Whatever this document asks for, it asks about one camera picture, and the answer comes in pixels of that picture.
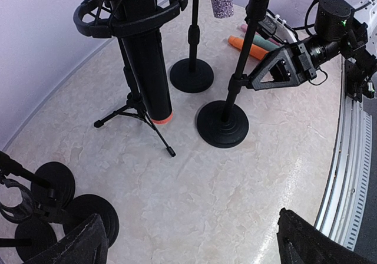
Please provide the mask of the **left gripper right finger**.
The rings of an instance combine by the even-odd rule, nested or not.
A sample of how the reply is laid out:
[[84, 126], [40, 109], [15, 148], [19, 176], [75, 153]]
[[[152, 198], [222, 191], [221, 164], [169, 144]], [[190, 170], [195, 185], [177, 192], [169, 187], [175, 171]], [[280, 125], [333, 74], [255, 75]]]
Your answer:
[[281, 263], [371, 263], [330, 240], [292, 210], [282, 208], [277, 224]]

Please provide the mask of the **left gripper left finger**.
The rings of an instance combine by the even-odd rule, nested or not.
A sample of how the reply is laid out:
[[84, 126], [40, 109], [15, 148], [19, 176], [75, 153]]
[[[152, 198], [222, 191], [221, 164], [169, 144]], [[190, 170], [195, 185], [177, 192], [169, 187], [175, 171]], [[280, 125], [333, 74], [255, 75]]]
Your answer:
[[92, 214], [56, 244], [24, 263], [106, 263], [108, 239], [100, 215]]

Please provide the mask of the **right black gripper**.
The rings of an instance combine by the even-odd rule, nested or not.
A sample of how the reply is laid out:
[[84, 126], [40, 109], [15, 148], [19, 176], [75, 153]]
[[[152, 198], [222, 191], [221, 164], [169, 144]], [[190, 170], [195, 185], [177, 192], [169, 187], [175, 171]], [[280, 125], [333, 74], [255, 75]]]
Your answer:
[[250, 73], [249, 89], [297, 87], [316, 77], [311, 56], [299, 41], [269, 52]]

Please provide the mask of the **teal microphone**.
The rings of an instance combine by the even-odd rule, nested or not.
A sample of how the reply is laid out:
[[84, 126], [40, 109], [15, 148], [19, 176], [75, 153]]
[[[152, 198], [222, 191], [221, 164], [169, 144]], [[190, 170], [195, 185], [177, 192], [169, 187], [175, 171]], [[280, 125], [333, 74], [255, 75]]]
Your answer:
[[266, 51], [273, 51], [278, 49], [280, 46], [261, 37], [260, 35], [255, 35], [253, 39], [254, 45], [257, 45], [260, 48], [263, 48]]

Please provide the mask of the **pink mic round stand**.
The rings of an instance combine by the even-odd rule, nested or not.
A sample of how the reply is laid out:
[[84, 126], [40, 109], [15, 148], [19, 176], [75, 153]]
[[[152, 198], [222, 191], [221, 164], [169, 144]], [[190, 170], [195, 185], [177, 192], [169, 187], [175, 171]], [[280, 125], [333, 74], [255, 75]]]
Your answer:
[[24, 262], [56, 243], [57, 237], [51, 225], [36, 217], [18, 224], [14, 238], [1, 238], [1, 248], [15, 248]]

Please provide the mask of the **pink microphone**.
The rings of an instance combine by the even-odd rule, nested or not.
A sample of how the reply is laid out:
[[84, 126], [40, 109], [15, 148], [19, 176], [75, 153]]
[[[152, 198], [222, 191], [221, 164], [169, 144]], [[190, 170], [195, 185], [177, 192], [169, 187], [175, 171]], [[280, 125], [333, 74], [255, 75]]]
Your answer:
[[[243, 31], [243, 32], [246, 32], [247, 31], [247, 24], [241, 24], [240, 26], [240, 29]], [[280, 45], [277, 41], [275, 41], [273, 38], [269, 38], [268, 41], [276, 44], [276, 45]]]

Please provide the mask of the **purple mic round stand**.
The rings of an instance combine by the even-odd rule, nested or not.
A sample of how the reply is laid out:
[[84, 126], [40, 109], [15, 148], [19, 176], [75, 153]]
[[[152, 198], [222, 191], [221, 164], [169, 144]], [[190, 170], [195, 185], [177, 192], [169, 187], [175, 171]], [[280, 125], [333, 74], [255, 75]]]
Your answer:
[[61, 207], [65, 208], [74, 198], [74, 176], [66, 165], [57, 161], [47, 162], [32, 173], [2, 151], [1, 174], [12, 174], [31, 182], [30, 191], [35, 200], [42, 204], [60, 202]]

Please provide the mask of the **orange mic round stand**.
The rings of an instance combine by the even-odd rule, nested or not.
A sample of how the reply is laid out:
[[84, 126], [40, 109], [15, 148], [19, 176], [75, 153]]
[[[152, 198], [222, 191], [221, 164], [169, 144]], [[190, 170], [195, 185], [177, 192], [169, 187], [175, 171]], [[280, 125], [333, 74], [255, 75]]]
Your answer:
[[249, 0], [246, 6], [247, 31], [234, 74], [228, 84], [225, 101], [206, 104], [197, 115], [196, 127], [201, 138], [209, 145], [228, 149], [239, 145], [247, 136], [249, 121], [237, 105], [236, 98], [246, 85], [243, 71], [249, 57], [258, 22], [267, 12], [270, 0]]

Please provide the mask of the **glitter mic round stand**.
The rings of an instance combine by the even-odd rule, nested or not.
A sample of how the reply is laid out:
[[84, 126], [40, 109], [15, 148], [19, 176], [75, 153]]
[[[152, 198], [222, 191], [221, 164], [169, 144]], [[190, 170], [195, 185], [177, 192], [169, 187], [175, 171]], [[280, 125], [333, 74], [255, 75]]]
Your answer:
[[189, 57], [176, 62], [170, 70], [172, 85], [184, 93], [201, 93], [208, 90], [214, 81], [214, 72], [205, 61], [197, 58], [200, 42], [199, 0], [193, 0], [191, 25], [188, 29]]

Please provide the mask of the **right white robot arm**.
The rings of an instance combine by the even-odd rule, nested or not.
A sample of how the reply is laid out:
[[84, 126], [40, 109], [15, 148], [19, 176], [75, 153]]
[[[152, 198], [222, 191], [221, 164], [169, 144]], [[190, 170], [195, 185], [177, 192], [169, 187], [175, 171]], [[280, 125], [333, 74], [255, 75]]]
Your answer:
[[354, 17], [345, 0], [318, 0], [315, 34], [268, 52], [248, 76], [255, 91], [312, 83], [321, 65], [341, 55], [353, 59], [346, 72], [346, 94], [356, 101], [374, 98], [376, 56], [367, 51], [368, 26]]

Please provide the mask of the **black microphone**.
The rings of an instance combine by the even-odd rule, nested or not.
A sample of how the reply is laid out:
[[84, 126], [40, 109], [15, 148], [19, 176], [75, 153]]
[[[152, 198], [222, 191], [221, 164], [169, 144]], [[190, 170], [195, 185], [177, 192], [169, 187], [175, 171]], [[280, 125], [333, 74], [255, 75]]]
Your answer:
[[125, 64], [137, 83], [151, 121], [166, 124], [173, 117], [160, 28], [176, 17], [156, 0], [106, 0], [108, 19], [125, 52]]

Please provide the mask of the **black tripod mic stand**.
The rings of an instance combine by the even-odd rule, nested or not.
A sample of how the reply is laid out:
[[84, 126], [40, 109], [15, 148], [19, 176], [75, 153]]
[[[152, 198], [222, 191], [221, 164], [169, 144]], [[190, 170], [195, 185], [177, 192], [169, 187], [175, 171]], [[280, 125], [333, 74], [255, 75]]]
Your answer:
[[125, 106], [96, 121], [100, 128], [116, 116], [139, 119], [154, 131], [173, 118], [160, 28], [184, 11], [188, 0], [84, 0], [73, 15], [79, 33], [118, 41], [130, 93]]

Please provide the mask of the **aluminium front rail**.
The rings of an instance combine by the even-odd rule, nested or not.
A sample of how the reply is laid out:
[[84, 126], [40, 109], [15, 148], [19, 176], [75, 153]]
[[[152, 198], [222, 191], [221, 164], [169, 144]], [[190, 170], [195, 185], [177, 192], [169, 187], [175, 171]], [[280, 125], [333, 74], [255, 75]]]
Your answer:
[[315, 115], [313, 131], [332, 149], [326, 151], [329, 173], [315, 228], [354, 250], [366, 211], [369, 180], [376, 159], [376, 100], [357, 101], [346, 93], [350, 63], [341, 57], [325, 64], [330, 80], [320, 90], [329, 100]]

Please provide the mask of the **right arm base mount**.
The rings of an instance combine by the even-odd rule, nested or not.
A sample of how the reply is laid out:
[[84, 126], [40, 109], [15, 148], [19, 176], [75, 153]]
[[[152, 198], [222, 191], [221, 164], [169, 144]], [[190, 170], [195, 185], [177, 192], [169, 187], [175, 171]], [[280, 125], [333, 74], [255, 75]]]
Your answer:
[[345, 61], [345, 93], [354, 101], [362, 102], [363, 96], [373, 99], [375, 96], [372, 76], [376, 73], [376, 64], [370, 68], [360, 68], [356, 63]]

